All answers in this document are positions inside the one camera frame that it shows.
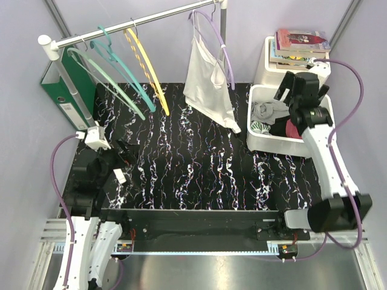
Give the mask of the dark red tank top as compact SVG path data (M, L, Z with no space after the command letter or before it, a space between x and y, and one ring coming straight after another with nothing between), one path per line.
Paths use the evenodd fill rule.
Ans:
M297 127L291 122L290 119L287 120L285 126L285 135L287 138L298 139L301 140L302 137L299 135Z

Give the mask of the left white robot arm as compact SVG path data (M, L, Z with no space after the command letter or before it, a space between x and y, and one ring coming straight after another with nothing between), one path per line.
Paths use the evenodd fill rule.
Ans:
M122 168L138 160L140 146L117 140L116 148L85 149L71 169L73 181L62 195L54 174L54 161L61 140L50 157L51 183L66 216L66 239L63 259L55 289L102 289L103 276L119 239L135 242L136 230L128 215L115 210L104 211L104 187L115 178L120 184L128 180Z

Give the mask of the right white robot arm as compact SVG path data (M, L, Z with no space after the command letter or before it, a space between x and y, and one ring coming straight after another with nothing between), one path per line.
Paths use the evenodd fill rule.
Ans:
M308 209L287 210L274 226L280 239L291 238L296 229L315 233L355 230L372 206L370 195L361 194L351 179L337 147L333 118L320 105L328 89L312 72L288 71L275 94L275 99L284 99L290 120L311 155L322 198Z

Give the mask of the light green hanger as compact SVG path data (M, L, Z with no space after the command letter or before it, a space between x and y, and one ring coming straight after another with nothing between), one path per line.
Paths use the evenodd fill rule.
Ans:
M98 66L98 64L93 61L89 55L87 55L86 52L83 52L77 48L68 48L67 54L81 67L83 68L90 76L92 76L95 80L97 80L98 83L101 83L107 90L109 90L111 93L113 93L122 103L124 103L129 109L131 109L133 112L135 112L142 120L145 120L145 116L142 113L142 111L137 107L137 105L126 95L124 90L122 90L119 85L113 81L110 76L104 72L104 70ZM86 60L95 70L99 72L99 74L108 81L110 85L113 86L113 88L116 90L116 92L112 91L108 88L107 85L104 85L103 82L96 77L89 69L87 69L85 66L83 66L78 60L76 55L80 56L83 60Z

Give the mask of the white tank top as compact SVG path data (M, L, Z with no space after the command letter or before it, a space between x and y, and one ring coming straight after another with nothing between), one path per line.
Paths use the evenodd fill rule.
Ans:
M238 134L241 128L235 120L230 101L230 83L224 54L219 42L217 56L207 48L200 30L199 15L197 13L192 18L196 28L192 23L192 49L183 90L185 102L222 127Z

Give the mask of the yellow hanger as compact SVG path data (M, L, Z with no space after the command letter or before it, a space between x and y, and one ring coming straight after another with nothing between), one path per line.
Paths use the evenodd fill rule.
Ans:
M170 116L170 110L169 106L166 101L166 97L164 95L164 91L161 87L161 84L158 80L158 77L155 73L154 67L152 66L152 63L148 57L148 54L146 53L145 49L143 48L142 43L140 42L137 34L131 29L126 28L123 30L123 34L129 43L135 58L138 60L138 63L140 67L142 68L144 75L149 80L149 84L151 85L152 89L155 92L155 95L158 97L158 100L161 104L161 107L164 110L164 113L167 116Z

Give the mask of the teal hanger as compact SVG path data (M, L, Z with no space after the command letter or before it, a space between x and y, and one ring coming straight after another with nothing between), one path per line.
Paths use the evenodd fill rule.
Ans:
M97 54L99 54L105 61L107 61L126 80L126 82L133 87L136 93L140 95L142 100L147 104L151 112L155 112L156 107L143 89L142 85L138 82L133 73L119 58L119 56L116 55L116 53L113 51L109 34L101 25L99 25L97 28L102 30L107 39L107 43L101 42L99 40L91 40L89 43L90 48L95 50Z

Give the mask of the purple hanger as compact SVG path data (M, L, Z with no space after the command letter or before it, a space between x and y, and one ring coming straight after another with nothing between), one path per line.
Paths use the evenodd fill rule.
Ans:
M221 37L220 30L215 26L214 21L212 20L212 18L208 14L206 14L205 12L199 11L197 9L193 9L190 12L190 14L188 16L188 20L191 20L192 23L193 23L194 21L192 20L192 18L197 13L201 14L202 16L205 17L205 19L208 21L208 23L212 26L212 29L213 29L214 33L216 34L218 42L220 43L220 48L223 51L224 58L225 58L225 63L226 63L227 69L228 69L228 81L230 83L231 89L234 91L235 90L235 78L234 78L234 75L233 75L233 70L232 70L232 66L231 66L231 63L230 63L229 55L227 53L227 47L226 47L226 44L224 43L224 41L223 41L223 39Z

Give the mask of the bottom book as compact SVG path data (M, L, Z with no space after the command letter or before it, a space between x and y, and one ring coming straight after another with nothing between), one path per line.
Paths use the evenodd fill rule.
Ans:
M307 71L308 68L303 64L293 64L293 63L276 63L276 69L286 69L286 70L295 70L295 71Z

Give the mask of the white storage box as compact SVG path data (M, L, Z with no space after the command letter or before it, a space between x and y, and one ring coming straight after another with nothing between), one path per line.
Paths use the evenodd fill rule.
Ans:
M276 69L276 62L271 62L269 60L269 52L270 52L269 42L271 39L274 39L276 41L276 36L274 35L274 36L266 37L264 41L263 49L259 59L258 69L255 75L255 81L254 81L255 84L273 85L273 86L279 85L287 71L291 71L293 73L306 72L306 71Z

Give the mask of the middle book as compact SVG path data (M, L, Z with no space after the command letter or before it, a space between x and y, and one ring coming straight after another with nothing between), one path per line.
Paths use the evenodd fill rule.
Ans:
M311 58L327 59L329 57L329 53L281 51L277 49L276 41L274 39L271 39L269 44L269 60L271 62L306 65Z

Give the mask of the grey garment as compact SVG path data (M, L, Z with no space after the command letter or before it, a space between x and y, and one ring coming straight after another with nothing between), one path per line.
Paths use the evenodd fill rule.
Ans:
M251 121L258 121L268 125L275 124L278 118L288 117L289 108L281 101L273 100L265 103L254 103L251 109Z

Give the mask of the top pink book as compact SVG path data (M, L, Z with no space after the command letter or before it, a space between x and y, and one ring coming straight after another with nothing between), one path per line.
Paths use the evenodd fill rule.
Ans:
M329 40L324 31L279 29L276 34L278 49L286 51L329 52Z

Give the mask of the black garment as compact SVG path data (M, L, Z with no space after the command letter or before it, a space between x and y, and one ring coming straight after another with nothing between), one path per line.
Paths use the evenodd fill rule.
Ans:
M285 126L288 119L291 119L289 115L286 117L276 118L275 123L271 125L270 134L278 137L286 137Z

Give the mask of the green patterned garment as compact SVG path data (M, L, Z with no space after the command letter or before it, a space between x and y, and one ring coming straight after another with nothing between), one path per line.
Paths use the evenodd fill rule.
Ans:
M259 121L253 121L250 125L250 129L255 134L270 135L271 126Z

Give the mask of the black marbled mat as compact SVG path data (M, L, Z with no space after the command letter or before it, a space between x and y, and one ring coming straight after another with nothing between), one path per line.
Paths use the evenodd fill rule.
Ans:
M104 207L156 210L287 210L320 200L316 170L310 159L252 152L246 145L250 85L230 92L234 134L185 102L183 84L164 83L169 115L150 112L127 84L120 87L146 116L141 120L98 85L94 118L108 141L139 145L135 164L124 173L126 184L106 183Z

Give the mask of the white laundry bin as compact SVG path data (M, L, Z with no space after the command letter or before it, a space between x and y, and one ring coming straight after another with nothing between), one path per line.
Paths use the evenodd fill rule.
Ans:
M255 104L266 104L275 102L278 91L277 86L254 85L250 88L247 113L247 147L249 150L277 153L281 155L300 156L311 158L317 151L329 155L328 126L324 125L319 129L308 129L307 140L296 138L280 137L270 133L268 135L256 133L251 128L253 117L253 106Z

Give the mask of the green binder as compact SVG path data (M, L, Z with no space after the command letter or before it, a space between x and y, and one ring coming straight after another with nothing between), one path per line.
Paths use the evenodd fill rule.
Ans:
M76 54L74 57L71 57L68 55L67 50L67 48L64 48L60 53L62 65L65 67L76 89L80 93L88 111L93 113L96 86L90 79L88 73L79 66L78 63L81 62L80 56ZM78 104L53 62L49 63L42 76L41 87L76 130L84 131L88 128L84 114L79 109Z

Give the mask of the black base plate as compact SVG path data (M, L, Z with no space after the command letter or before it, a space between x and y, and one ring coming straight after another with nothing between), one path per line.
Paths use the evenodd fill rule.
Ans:
M108 209L100 212L103 221L120 222L123 235L135 230L136 240L162 236L242 236L258 240L310 240L303 229L285 227L280 211L244 210L145 210Z

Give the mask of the silver clothes rail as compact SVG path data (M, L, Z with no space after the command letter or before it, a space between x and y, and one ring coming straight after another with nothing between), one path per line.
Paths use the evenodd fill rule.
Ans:
M177 15L186 11L190 11L196 8L204 7L207 5L219 5L221 12L221 37L223 39L226 38L226 16L227 16L227 6L228 2L219 0L219 1L197 1L193 4L185 5L178 8L173 8L170 10L166 10L163 12L159 12L156 14L152 14L150 16L145 16L142 18L134 19L128 22L124 22L121 24L113 25L105 29L105 31L108 34L116 33L119 31L123 31L127 28L131 27L138 27L143 24L147 24L153 21L157 21L159 19L167 18L173 15ZM66 87L69 89L70 94L73 96L74 101L78 105L81 116L85 118L86 128L94 126L96 122L93 119L93 116L91 115L90 111L88 110L86 104L82 100L80 92L77 90L75 84L73 83L70 75L68 74L67 70L63 66L60 55L58 51L61 48L68 47L70 45L78 44L80 42L83 42L85 40L91 40L100 37L103 34L102 30L96 30L92 31L86 34L81 34L80 36L73 36L66 38L64 40L60 40L56 42L55 40L52 40L51 37L43 34L40 35L37 39L38 44L42 47L42 49L45 51L45 54L49 58L50 61L52 61L58 72L59 75L62 77L63 81L65 82Z

